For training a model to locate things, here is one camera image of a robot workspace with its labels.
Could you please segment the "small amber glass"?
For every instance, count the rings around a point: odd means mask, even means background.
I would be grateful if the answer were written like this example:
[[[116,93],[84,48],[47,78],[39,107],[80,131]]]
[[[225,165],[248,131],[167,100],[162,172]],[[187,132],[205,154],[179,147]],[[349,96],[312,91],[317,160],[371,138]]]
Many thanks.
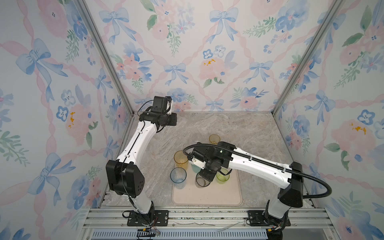
[[[211,144],[217,145],[221,141],[221,138],[219,135],[212,134],[209,136],[209,141]]]

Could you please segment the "small green glass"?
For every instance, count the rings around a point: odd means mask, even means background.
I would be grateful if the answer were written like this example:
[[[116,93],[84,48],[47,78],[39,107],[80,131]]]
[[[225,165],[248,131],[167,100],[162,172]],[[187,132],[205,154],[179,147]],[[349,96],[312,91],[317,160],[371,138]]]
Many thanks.
[[[230,178],[229,171],[225,168],[221,168],[217,173],[216,173],[216,181],[218,184],[225,184]]]

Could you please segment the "small smoky grey glass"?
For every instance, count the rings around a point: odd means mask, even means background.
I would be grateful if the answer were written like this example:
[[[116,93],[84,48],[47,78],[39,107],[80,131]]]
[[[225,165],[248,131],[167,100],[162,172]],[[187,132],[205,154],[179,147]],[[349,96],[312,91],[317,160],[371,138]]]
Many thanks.
[[[211,182],[205,180],[199,173],[195,177],[195,185],[197,188],[206,188],[211,184]]]

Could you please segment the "tall yellow plastic glass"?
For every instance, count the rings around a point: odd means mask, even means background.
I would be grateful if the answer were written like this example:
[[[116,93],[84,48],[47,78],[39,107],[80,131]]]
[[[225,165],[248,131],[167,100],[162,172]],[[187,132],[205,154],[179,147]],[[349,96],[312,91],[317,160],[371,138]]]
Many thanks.
[[[183,151],[177,151],[174,154],[174,162],[176,167],[187,170],[189,167],[188,157],[183,153]]]

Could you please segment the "tall blue plastic glass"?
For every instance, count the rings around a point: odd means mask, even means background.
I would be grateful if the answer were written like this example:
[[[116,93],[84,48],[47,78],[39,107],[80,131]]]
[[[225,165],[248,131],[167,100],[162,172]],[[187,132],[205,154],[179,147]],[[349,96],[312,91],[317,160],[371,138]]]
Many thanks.
[[[187,172],[181,167],[174,168],[170,173],[170,179],[176,189],[183,189],[186,185]]]

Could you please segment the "teal textured plastic glass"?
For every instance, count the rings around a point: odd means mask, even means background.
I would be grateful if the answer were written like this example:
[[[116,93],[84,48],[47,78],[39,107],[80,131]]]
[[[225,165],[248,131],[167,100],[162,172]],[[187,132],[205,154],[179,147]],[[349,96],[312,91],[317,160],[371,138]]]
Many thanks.
[[[195,173],[199,173],[202,169],[196,165],[191,164],[191,167]]]

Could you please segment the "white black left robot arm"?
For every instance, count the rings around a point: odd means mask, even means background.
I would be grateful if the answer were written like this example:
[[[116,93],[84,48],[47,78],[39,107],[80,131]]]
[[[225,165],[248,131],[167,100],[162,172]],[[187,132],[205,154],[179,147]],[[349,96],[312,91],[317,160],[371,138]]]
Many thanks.
[[[116,160],[109,160],[106,164],[110,190],[120,196],[127,196],[134,207],[133,211],[129,211],[129,226],[149,226],[155,221],[154,203],[144,193],[146,180],[140,170],[140,163],[152,137],[164,127],[176,125],[176,113],[143,112],[126,148]]]

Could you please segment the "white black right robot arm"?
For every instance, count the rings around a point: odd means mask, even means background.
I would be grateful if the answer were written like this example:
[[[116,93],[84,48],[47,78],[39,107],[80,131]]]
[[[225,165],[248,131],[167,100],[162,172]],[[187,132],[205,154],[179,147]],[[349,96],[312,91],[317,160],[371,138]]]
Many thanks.
[[[183,149],[188,161],[200,168],[200,175],[212,182],[224,170],[243,171],[279,187],[277,196],[268,200],[263,211],[264,224],[282,228],[291,208],[301,208],[304,199],[302,167],[293,162],[281,164],[254,156],[227,142],[218,144],[196,143]]]

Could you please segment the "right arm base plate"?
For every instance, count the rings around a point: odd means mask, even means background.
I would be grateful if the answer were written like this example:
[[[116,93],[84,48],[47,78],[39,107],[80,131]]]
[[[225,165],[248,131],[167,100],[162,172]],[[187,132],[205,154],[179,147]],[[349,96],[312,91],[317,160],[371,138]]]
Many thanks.
[[[265,217],[264,210],[249,210],[247,211],[247,224],[251,227],[272,227],[277,228],[279,226],[291,226],[291,222],[288,218],[288,211],[285,212],[282,219],[276,219],[274,217]]]

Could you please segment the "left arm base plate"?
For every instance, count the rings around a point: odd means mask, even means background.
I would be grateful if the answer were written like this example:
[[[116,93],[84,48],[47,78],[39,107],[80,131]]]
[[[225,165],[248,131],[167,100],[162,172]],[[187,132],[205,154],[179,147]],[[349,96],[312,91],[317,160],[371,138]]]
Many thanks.
[[[122,216],[127,219],[128,227],[166,227],[169,221],[168,210],[149,211],[148,214],[140,214],[135,211],[124,211]]]

